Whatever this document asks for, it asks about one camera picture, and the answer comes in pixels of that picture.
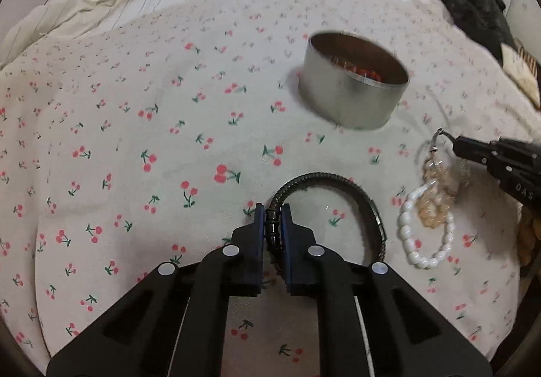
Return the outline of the right hand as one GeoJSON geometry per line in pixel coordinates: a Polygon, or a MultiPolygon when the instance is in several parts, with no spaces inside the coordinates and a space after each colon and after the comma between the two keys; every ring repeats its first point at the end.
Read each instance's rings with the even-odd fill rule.
{"type": "Polygon", "coordinates": [[[540,216],[522,206],[517,233],[517,253],[522,269],[530,268],[540,255],[540,216]]]}

